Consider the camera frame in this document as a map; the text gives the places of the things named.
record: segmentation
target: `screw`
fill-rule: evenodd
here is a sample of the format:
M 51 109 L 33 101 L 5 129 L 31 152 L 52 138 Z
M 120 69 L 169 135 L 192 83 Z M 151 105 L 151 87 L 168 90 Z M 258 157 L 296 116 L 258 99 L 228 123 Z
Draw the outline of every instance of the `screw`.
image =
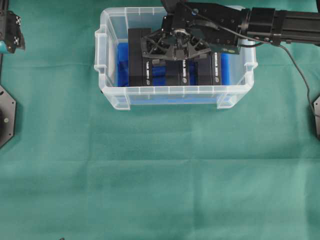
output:
M 197 8 L 194 8 L 194 9 L 192 10 L 192 15 L 193 15 L 193 16 L 197 15 L 198 13 L 199 13 L 199 10 L 198 10 Z

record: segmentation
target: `green tabletop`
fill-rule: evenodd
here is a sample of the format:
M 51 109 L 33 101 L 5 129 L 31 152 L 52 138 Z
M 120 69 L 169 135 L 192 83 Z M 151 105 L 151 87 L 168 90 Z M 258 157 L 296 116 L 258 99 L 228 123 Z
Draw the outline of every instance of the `green tabletop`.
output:
M 315 0 L 219 0 L 316 12 Z M 100 13 L 160 0 L 11 0 L 26 51 L 3 59 L 17 100 L 0 149 L 6 240 L 317 240 L 320 141 L 286 53 L 257 49 L 253 89 L 214 105 L 113 109 L 94 70 Z M 288 45 L 320 94 L 320 48 Z

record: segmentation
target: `clear plastic bin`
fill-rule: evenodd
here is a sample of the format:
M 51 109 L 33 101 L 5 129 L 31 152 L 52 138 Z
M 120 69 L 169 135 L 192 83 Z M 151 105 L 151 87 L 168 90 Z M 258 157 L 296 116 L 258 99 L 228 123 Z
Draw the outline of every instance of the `clear plastic bin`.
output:
M 155 31 L 166 14 L 163 7 L 117 7 L 102 12 L 100 29 L 95 32 L 94 64 L 102 93 L 117 110 L 152 104 L 216 104 L 218 109 L 232 108 L 254 85 L 254 69 L 258 66 L 255 48 L 242 48 L 240 55 L 229 55 L 230 85 L 117 87 L 117 46 L 128 42 L 128 29 Z M 243 44 L 253 42 L 243 40 Z

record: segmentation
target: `black hexagonal base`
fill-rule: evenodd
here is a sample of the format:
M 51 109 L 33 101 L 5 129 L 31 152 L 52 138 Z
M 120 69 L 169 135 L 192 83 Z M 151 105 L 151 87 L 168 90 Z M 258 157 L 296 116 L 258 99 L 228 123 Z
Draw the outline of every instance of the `black hexagonal base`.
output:
M 0 86 L 0 148 L 15 134 L 16 101 Z

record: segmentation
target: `black cable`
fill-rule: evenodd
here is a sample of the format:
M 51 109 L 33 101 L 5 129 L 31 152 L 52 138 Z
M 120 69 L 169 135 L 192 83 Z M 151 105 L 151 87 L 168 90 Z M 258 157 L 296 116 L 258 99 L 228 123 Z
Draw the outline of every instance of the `black cable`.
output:
M 299 74 L 301 75 L 301 77 L 302 77 L 302 79 L 303 79 L 303 81 L 304 81 L 304 84 L 305 84 L 305 86 L 306 86 L 306 97 L 307 97 L 307 100 L 308 100 L 308 103 L 309 103 L 309 106 L 310 106 L 310 108 L 311 108 L 311 111 L 312 111 L 313 115 L 314 115 L 315 117 L 320 118 L 320 115 L 316 114 L 315 108 L 314 108 L 314 106 L 313 106 L 313 104 L 312 104 L 312 101 L 311 101 L 311 99 L 310 99 L 310 86 L 309 86 L 309 83 L 308 83 L 308 81 L 307 81 L 307 79 L 306 79 L 303 71 L 300 69 L 300 67 L 299 67 L 298 64 L 296 63 L 294 57 L 292 56 L 292 54 L 290 53 L 290 51 L 289 51 L 285 46 L 282 46 L 282 45 L 273 45 L 271 42 L 263 41 L 263 40 L 260 40 L 260 39 L 256 39 L 256 38 L 253 38 L 253 37 L 249 37 L 249 36 L 245 36 L 245 35 L 242 35 L 242 34 L 240 34 L 240 33 L 237 33 L 236 31 L 233 31 L 233 30 L 231 30 L 231 29 L 229 29 L 229 28 L 227 28 L 227 27 L 221 26 L 219 23 L 212 21 L 210 18 L 207 18 L 206 16 L 203 16 L 203 15 L 199 14 L 198 12 L 195 12 L 191 7 L 189 7 L 188 5 L 186 5 L 184 2 L 181 2 L 181 4 L 182 4 L 185 8 L 189 9 L 194 15 L 196 15 L 196 16 L 204 19 L 204 20 L 207 20 L 207 21 L 209 21 L 209 22 L 212 22 L 212 23 L 216 24 L 220 29 L 223 29 L 223 30 L 225 30 L 225 31 L 227 31 L 227 32 L 229 32 L 229 33 L 232 33 L 232 34 L 234 34 L 234 35 L 236 35 L 236 36 L 238 36 L 238 37 L 240 37 L 240 38 L 242 38 L 242 39 L 247 39 L 247 40 L 250 40 L 250 41 L 258 42 L 258 43 L 260 43 L 261 45 L 262 45 L 262 44 L 269 44 L 269 45 L 272 45 L 272 46 L 274 46 L 274 47 L 282 48 L 283 50 L 285 50 L 285 52 L 286 52 L 286 53 L 288 54 L 288 56 L 290 57 L 293 65 L 295 66 L 295 68 L 297 69 L 297 71 L 299 72 Z
M 257 43 L 257 44 L 253 44 L 253 45 L 240 44 L 239 46 L 242 47 L 242 48 L 248 48 L 248 49 L 250 49 L 250 48 L 259 47 L 259 46 L 261 46 L 262 44 L 264 44 L 264 43 L 259 42 L 259 43 Z

